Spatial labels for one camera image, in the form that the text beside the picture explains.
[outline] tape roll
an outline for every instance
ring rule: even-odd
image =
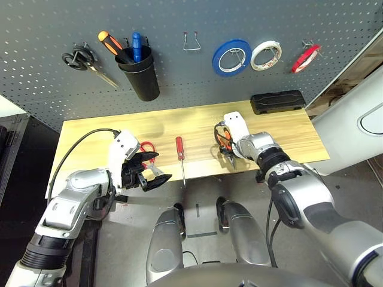
[[[241,61],[232,68],[226,69],[221,66],[221,59],[227,53],[234,53],[233,51],[241,51],[243,53]],[[251,48],[249,43],[241,39],[230,40],[229,42],[224,43],[221,47],[215,51],[212,59],[213,69],[219,76],[222,77],[231,77],[242,72],[250,63],[250,54]]]
[[[268,50],[272,48],[276,49],[274,57],[271,58],[270,61],[264,64],[257,65],[256,57],[258,56],[258,54],[261,53],[263,50]],[[278,42],[275,42],[275,41],[263,42],[262,44],[259,44],[251,53],[251,67],[256,71],[263,71],[263,70],[269,69],[277,63],[277,61],[281,58],[281,56],[282,56],[282,48]]]
[[[294,63],[292,72],[296,74],[305,69],[318,56],[320,48],[321,46],[316,44],[308,48]]]

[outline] wooden tabletop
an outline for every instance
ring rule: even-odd
[[[223,120],[224,114],[233,111],[241,113],[250,133],[263,131],[270,133],[292,160],[307,163],[329,159],[326,149],[304,110],[255,115],[250,101],[246,100],[65,121],[52,171],[56,169],[61,158],[76,140],[85,133],[99,128],[128,129],[140,142],[152,142],[160,154],[157,157],[156,166],[165,173],[173,174],[170,181],[182,179],[175,146],[177,136],[183,138],[184,168],[187,179],[257,169],[255,163],[238,158],[236,169],[233,169],[218,151],[218,145],[214,140],[214,125]],[[108,132],[89,136],[67,158],[56,182],[63,182],[76,170],[106,167],[108,148],[112,140],[113,134]],[[149,171],[145,171],[145,176],[147,175],[150,175]]]

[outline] pegboard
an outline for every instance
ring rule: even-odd
[[[298,89],[309,103],[383,26],[381,0],[3,0],[1,5],[0,93],[57,131],[64,120],[231,102],[283,90]],[[113,55],[99,43],[100,30],[120,42],[133,31],[148,37],[160,86],[156,100],[137,98]],[[202,49],[183,51],[184,32],[192,45],[194,31]],[[283,62],[261,72],[249,66],[222,78],[211,59],[234,38],[252,48],[278,41]],[[292,74],[304,52],[303,39],[322,45],[324,57]],[[118,89],[62,62],[61,54],[83,41]]]

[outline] robot leg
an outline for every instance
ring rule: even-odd
[[[181,233],[185,231],[181,212],[170,207],[157,220],[146,261],[148,284],[184,267]]]
[[[271,266],[265,235],[246,208],[233,200],[223,201],[220,197],[217,200],[217,215],[218,221],[230,228],[238,262]]]

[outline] red tape roll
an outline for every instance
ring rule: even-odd
[[[298,61],[295,62],[293,65],[293,68],[291,69],[293,73],[298,73],[305,69],[318,55],[319,50],[321,46],[319,45],[313,45],[307,51],[305,51],[298,59]]]

